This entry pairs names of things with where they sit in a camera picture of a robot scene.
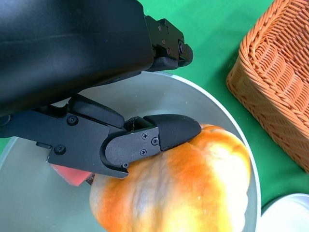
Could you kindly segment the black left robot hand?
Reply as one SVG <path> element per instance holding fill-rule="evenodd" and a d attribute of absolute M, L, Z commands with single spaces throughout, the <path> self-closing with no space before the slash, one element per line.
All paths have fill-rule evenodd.
<path fill-rule="evenodd" d="M 49 149 L 47 161 L 72 185 L 91 174 L 125 178 L 130 163 L 192 140 L 199 123 L 125 120 L 80 92 L 192 60 L 183 33 L 136 0 L 3 0 L 0 136 Z"/>

